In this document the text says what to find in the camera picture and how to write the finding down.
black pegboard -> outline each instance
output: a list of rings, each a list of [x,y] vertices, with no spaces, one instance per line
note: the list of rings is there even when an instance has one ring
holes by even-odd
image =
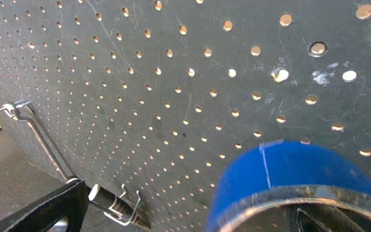
[[[371,176],[371,155],[359,153],[371,150],[371,16],[356,17],[366,2],[198,2],[1,1],[0,107],[31,100],[89,186],[120,193],[124,183],[132,201],[140,190],[153,231],[203,230],[222,170],[264,141],[311,141]],[[322,57],[309,55],[317,41]],[[280,69],[289,78],[275,82]],[[349,70],[357,77],[345,82]],[[2,114],[0,123],[60,178],[26,125]]]

blue object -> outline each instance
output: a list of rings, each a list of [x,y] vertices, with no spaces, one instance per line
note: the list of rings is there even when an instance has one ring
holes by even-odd
[[[371,179],[338,154],[315,145],[282,140],[238,157],[217,185],[207,230],[233,203],[279,186],[324,185],[371,195]]]

